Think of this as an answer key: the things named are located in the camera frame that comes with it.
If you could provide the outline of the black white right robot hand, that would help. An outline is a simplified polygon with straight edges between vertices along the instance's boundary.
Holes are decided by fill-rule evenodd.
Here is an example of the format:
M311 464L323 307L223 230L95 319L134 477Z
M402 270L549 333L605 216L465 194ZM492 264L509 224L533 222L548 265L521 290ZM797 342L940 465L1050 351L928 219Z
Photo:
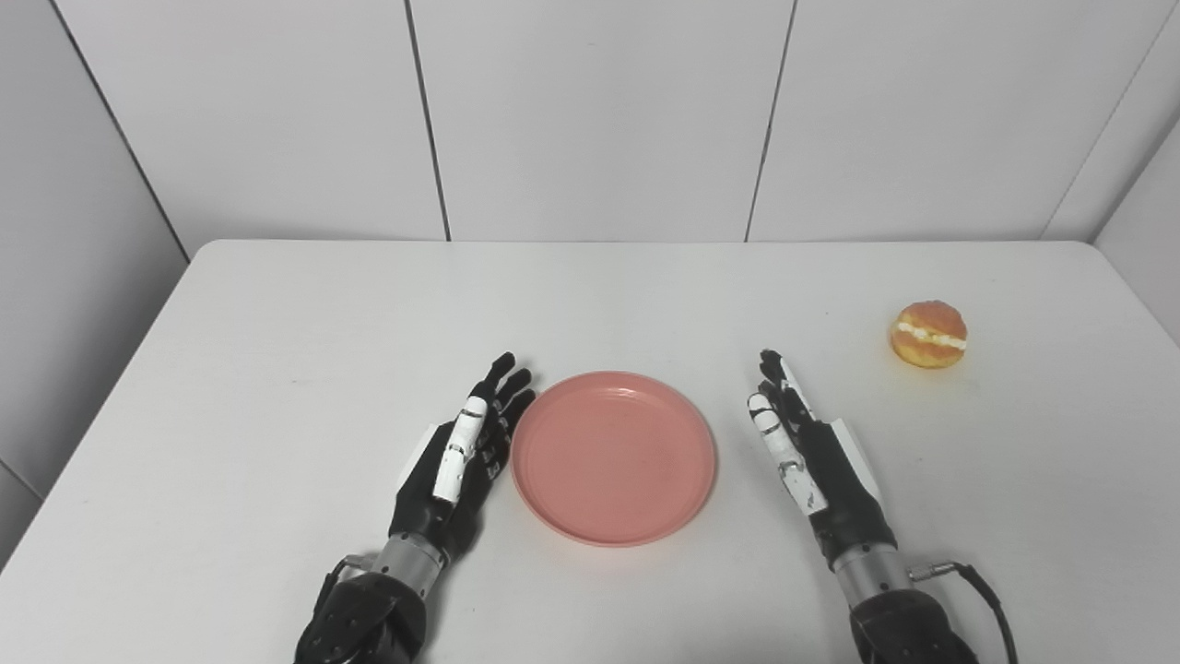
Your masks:
M822 559L835 566L848 551L897 548L867 459L843 420L822 421L779 351L763 349L762 381L747 400L750 421L779 479L808 518Z

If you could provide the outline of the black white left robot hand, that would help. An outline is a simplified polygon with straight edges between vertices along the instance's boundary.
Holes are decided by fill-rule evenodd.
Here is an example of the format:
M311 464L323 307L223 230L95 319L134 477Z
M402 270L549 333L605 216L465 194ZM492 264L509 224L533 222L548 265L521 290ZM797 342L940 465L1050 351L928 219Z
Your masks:
M455 563L476 543L490 488L506 471L514 430L535 403L532 374L512 351L502 354L468 392L453 420L435 426L396 491L391 537L422 539Z

